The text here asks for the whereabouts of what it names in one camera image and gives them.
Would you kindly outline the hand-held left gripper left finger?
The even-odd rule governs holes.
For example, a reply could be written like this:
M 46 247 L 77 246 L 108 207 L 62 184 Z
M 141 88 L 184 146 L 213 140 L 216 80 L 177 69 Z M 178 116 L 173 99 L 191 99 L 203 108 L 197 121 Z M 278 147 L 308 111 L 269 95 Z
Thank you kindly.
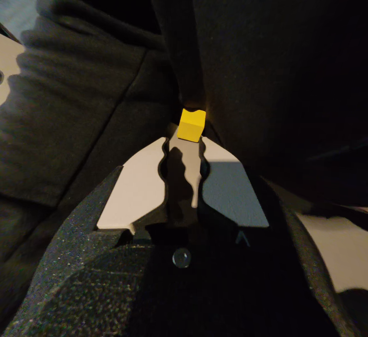
M 165 205 L 168 190 L 161 166 L 167 144 L 168 138 L 161 137 L 126 161 L 96 224 L 98 230 L 129 230 L 134 235 L 145 226 L 145 216 Z

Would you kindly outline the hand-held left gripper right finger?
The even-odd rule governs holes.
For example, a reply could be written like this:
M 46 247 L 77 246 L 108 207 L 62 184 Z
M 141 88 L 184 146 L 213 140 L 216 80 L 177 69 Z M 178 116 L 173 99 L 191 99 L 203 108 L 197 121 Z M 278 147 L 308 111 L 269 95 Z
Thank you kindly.
M 207 137 L 200 141 L 200 199 L 240 227 L 269 222 L 240 160 Z

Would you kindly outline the yellow wooden cube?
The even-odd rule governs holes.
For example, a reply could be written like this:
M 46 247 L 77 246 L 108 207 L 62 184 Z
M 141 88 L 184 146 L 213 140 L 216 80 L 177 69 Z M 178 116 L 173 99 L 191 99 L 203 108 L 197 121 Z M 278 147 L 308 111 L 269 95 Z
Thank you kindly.
M 206 112 L 203 110 L 182 110 L 177 129 L 179 139 L 198 143 L 205 128 Z

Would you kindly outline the person's black clothing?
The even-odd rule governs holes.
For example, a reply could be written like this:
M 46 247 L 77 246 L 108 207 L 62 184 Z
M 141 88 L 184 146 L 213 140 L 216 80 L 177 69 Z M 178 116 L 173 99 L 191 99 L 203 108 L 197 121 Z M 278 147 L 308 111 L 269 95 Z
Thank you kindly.
M 38 0 L 1 105 L 1 336 L 367 336 L 268 181 L 364 224 L 367 0 Z M 269 225 L 97 219 L 182 110 L 232 153 Z

